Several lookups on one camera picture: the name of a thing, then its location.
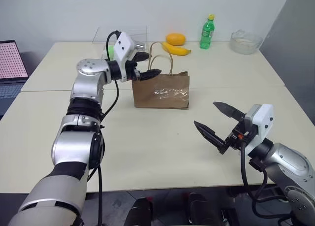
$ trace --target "yellow banana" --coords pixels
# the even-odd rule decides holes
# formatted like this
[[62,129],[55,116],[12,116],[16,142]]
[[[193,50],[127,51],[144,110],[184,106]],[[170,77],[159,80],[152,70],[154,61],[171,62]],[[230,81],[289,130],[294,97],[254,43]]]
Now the yellow banana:
[[170,52],[173,55],[187,55],[191,52],[191,50],[184,47],[174,46],[167,42],[162,42],[162,47],[166,52]]

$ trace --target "white table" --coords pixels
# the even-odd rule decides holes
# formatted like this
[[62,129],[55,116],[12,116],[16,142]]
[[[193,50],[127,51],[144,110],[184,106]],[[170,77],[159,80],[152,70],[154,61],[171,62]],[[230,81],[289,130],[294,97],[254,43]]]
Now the white table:
[[[76,78],[76,64],[86,58],[100,58],[104,44],[91,42],[59,42],[26,82],[22,91],[70,91]],[[233,52],[228,42],[213,42],[209,50],[199,48],[198,42],[187,42],[192,50],[187,56],[173,56],[174,73],[188,71],[190,88],[283,86],[284,83],[258,51],[253,55]],[[168,54],[161,45],[154,45],[154,55]],[[145,71],[148,62],[139,62],[138,69]],[[157,58],[153,68],[169,73],[169,60]],[[131,89],[131,83],[120,83],[120,89]],[[109,84],[106,90],[115,90]]]
[[[103,109],[114,100],[105,91]],[[53,168],[51,146],[68,106],[69,91],[22,92],[0,122],[0,193],[28,193]],[[213,101],[246,112],[254,103],[271,103],[275,123],[268,135],[306,155],[315,166],[315,127],[283,86],[191,89],[189,110],[137,109],[131,90],[121,90],[117,106],[103,129],[103,190],[135,190],[241,185],[240,153],[223,156],[196,130],[202,122],[225,138],[236,121],[217,110]],[[249,182],[260,174],[247,166]],[[97,177],[88,191],[98,190]]]

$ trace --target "bag handle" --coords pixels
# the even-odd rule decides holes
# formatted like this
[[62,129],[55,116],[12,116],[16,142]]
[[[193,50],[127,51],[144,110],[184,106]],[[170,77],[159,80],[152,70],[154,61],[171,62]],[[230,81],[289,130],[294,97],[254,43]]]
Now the bag handle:
[[[156,44],[156,43],[159,43],[159,44],[161,44],[161,45],[163,46],[163,44],[162,44],[161,42],[159,42],[159,41],[153,42],[153,43],[151,44],[151,46],[150,46],[150,52],[149,52],[148,70],[151,69],[152,64],[153,64],[153,61],[156,59],[156,57],[161,56],[161,55],[156,55],[156,56],[153,57],[153,59],[152,59],[152,61],[151,61],[151,57],[152,57],[152,46],[153,46],[154,44]],[[173,76],[173,64],[174,64],[174,62],[173,62],[173,57],[172,57],[171,53],[169,52],[169,50],[168,50],[166,47],[165,47],[165,49],[166,49],[167,53],[169,54],[169,57],[171,58],[171,69],[170,69],[170,71],[169,71],[169,75]]]

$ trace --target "paper bag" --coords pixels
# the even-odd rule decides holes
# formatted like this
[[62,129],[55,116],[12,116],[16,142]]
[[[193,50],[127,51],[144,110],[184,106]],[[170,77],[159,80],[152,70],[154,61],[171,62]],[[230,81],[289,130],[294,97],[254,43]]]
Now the paper bag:
[[[148,70],[152,63],[152,43],[149,53]],[[133,81],[132,91],[134,106],[137,108],[174,108],[187,109],[189,105],[189,76],[188,72],[173,74],[173,58],[169,74],[159,74],[155,78],[145,81]]]

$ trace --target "floor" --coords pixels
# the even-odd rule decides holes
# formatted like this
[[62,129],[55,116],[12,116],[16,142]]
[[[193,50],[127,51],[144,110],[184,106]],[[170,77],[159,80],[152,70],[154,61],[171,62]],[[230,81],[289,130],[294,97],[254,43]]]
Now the floor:
[[[242,226],[277,225],[277,220],[256,217],[251,210],[251,200],[246,194],[231,197],[227,194],[227,188],[223,187],[103,193],[103,223],[105,226],[123,226],[135,200],[151,197],[154,209],[152,226],[187,225],[183,196],[191,192],[204,195],[212,203],[211,207],[214,209],[235,208]],[[26,194],[0,194],[0,226],[8,224],[25,197]],[[84,205],[82,219],[85,226],[95,226],[97,224],[97,194],[89,194],[88,198]],[[288,203],[274,200],[259,204],[257,210],[261,214],[287,213],[290,211],[290,206]]]

